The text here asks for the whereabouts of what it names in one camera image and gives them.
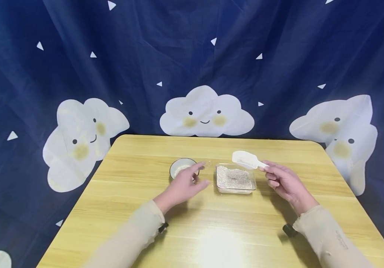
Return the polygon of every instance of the beige sleeve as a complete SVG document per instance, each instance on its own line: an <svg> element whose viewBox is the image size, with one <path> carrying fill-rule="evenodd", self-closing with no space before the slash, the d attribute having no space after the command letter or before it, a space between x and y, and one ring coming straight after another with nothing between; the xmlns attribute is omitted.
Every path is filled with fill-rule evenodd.
<svg viewBox="0 0 384 268"><path fill-rule="evenodd" d="M116 234L100 246L84 268L127 268L147 248L165 222L153 200L143 204Z"/></svg>
<svg viewBox="0 0 384 268"><path fill-rule="evenodd" d="M305 236L323 268L373 267L320 205L301 214L293 228Z"/></svg>

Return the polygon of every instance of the small glass bowl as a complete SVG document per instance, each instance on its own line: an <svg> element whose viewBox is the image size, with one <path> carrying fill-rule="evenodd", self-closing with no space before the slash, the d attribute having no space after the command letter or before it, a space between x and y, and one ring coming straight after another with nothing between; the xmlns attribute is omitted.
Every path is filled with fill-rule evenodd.
<svg viewBox="0 0 384 268"><path fill-rule="evenodd" d="M222 188L219 184L219 180L220 180L219 176L217 176L217 167L219 167L219 166L226 167L227 169L240 169L240 170L247 172L249 175L249 179L252 182L251 189ZM216 164L215 175L216 175L216 185L217 185L217 189L219 192L227 193L227 194L249 195L254 190L256 190L256 179L255 179L255 175L253 174L253 172L251 172L248 169L245 169L244 167L238 166L236 164L225 164L225 163Z"/></svg>

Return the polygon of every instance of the hand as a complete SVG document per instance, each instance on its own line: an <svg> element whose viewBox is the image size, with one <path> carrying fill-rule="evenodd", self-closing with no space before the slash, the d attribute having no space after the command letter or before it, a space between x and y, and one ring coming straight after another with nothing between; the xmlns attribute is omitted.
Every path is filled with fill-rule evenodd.
<svg viewBox="0 0 384 268"><path fill-rule="evenodd" d="M173 206L194 197L208 186L209 181L199 181L197 174L195 174L198 169L204 169L204 164L204 162L200 162L180 171L167 189L155 197L153 201L163 214L167 213Z"/></svg>
<svg viewBox="0 0 384 268"><path fill-rule="evenodd" d="M301 215L319 205L302 184L298 175L292 170L271 161L263 160L262 162L268 165L265 168L259 168L261 171L266 172L265 177L268 178L268 185L290 203L297 215Z"/></svg>

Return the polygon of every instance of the yellow cloud cheek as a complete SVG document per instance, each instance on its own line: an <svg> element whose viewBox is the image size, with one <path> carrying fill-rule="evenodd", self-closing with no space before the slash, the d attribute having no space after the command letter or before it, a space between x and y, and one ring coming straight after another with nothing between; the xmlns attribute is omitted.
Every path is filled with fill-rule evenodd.
<svg viewBox="0 0 384 268"><path fill-rule="evenodd" d="M223 115L217 115L213 118L213 124L215 124L216 126L218 127L222 127L222 126L225 126L226 124L226 117L224 117Z"/></svg>
<svg viewBox="0 0 384 268"><path fill-rule="evenodd" d="M73 158L81 161L89 155L89 147L88 145L82 143L82 144L77 144L74 146L73 150Z"/></svg>
<svg viewBox="0 0 384 268"><path fill-rule="evenodd" d="M106 133L106 126L102 122L98 122L96 128L99 135L104 135Z"/></svg>
<svg viewBox="0 0 384 268"><path fill-rule="evenodd" d="M350 146L348 146L345 142L340 141L336 142L335 147L333 148L333 153L335 153L335 156L338 158L349 158L352 154L352 150L350 149Z"/></svg>
<svg viewBox="0 0 384 268"><path fill-rule="evenodd" d="M185 117L183 119L183 125L189 128L194 127L196 125L196 120L192 117Z"/></svg>
<svg viewBox="0 0 384 268"><path fill-rule="evenodd" d="M334 122L324 122L320 125L320 130L326 134L335 134L339 130L339 126Z"/></svg>

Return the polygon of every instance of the white plastic scoop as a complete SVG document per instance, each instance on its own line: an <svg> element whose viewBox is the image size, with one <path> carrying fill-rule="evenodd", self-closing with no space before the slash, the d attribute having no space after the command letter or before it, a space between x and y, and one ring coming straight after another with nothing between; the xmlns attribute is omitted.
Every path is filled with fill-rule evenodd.
<svg viewBox="0 0 384 268"><path fill-rule="evenodd" d="M257 169L257 167L264 168L268 166L267 164L264 164L261 161L257 160L256 155L245 151L233 152L232 162L246 169Z"/></svg>

